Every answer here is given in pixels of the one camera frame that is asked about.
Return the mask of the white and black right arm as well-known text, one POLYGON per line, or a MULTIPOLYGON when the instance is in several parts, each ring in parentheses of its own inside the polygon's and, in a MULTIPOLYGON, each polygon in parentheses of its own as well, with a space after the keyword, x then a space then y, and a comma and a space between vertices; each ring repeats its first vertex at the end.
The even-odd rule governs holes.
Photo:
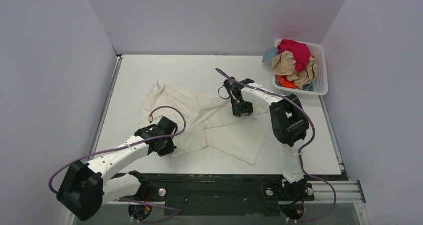
POLYGON ((282 185, 282 193, 287 199, 297 198, 302 193, 298 181, 304 178, 297 142, 306 138, 309 129, 309 121, 300 111, 299 98, 288 95, 287 98, 295 103, 292 105, 249 78, 235 82, 231 77, 223 82, 223 87, 229 95, 234 116, 249 116, 254 112, 254 106, 269 113, 273 134, 284 149, 282 176, 287 182, 282 185))

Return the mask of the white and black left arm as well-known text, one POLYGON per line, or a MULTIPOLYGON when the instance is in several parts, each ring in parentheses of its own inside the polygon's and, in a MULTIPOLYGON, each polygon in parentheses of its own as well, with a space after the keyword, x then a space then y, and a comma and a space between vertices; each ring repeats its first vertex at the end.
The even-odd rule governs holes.
POLYGON ((81 159, 72 162, 56 198, 81 221, 93 217, 102 205, 122 197, 151 199, 153 188, 147 178, 137 171, 123 173, 122 169, 151 153, 172 153, 177 129, 175 122, 160 116, 135 131, 115 150, 85 163, 81 159))

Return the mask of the cream white t shirt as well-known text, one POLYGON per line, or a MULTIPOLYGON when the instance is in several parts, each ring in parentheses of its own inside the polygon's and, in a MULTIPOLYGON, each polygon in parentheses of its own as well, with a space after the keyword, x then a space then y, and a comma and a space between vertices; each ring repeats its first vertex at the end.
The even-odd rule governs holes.
POLYGON ((254 165, 269 132, 269 113, 255 105, 251 115, 236 117, 231 103, 218 96, 172 90, 156 82, 140 107, 139 124, 148 125, 147 117, 166 116, 186 129, 173 139, 176 145, 171 156, 179 157, 212 147, 254 165))

